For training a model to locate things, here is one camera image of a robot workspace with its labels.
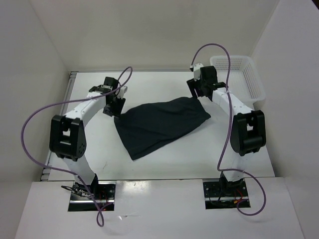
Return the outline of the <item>dark navy shorts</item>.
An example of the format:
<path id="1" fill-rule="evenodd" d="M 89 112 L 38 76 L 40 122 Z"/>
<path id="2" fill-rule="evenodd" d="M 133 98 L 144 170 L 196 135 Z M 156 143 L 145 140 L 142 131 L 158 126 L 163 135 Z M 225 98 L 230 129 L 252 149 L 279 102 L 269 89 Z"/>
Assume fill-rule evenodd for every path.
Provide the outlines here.
<path id="1" fill-rule="evenodd" d="M 198 99 L 180 97 L 131 108 L 114 118 L 114 124 L 135 161 L 191 133 L 210 118 Z"/>

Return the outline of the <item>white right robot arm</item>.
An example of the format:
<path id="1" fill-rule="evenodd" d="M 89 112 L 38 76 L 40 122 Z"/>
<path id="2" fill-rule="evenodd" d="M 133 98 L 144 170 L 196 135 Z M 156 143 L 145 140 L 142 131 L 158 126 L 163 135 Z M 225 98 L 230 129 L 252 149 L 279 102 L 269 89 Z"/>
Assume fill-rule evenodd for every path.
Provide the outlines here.
<path id="1" fill-rule="evenodd" d="M 221 177 L 225 178 L 218 184 L 219 192 L 224 196 L 236 190 L 236 184 L 244 177 L 246 164 L 254 153 L 266 144 L 265 115 L 255 111 L 240 101 L 224 82 L 218 82 L 217 70 L 214 66 L 197 63 L 190 67 L 193 78 L 187 81 L 194 98 L 207 97 L 220 106 L 229 116 L 230 126 L 226 136 L 226 144 L 237 154 L 230 166 L 217 168 Z"/>

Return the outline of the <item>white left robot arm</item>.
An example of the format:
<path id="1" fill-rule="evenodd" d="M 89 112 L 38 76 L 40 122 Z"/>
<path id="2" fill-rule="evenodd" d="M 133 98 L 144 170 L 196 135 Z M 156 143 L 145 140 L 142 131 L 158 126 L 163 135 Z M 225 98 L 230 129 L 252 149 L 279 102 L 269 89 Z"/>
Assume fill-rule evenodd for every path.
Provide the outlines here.
<path id="1" fill-rule="evenodd" d="M 74 179 L 88 199 L 99 195 L 98 177 L 85 157 L 87 141 L 85 126 L 103 110 L 106 115 L 119 117 L 126 99 L 127 87 L 115 78 L 106 77 L 104 83 L 93 86 L 85 100 L 64 115 L 55 115 L 51 120 L 49 149 L 73 172 Z"/>

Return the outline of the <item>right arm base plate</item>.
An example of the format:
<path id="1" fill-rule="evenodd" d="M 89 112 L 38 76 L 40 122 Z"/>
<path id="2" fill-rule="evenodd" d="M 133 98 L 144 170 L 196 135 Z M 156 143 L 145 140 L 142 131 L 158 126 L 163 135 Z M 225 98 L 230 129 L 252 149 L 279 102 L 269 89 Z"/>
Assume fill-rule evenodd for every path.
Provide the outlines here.
<path id="1" fill-rule="evenodd" d="M 224 188 L 219 179 L 203 180 L 205 209 L 250 208 L 246 183 L 242 180 L 239 186 Z"/>

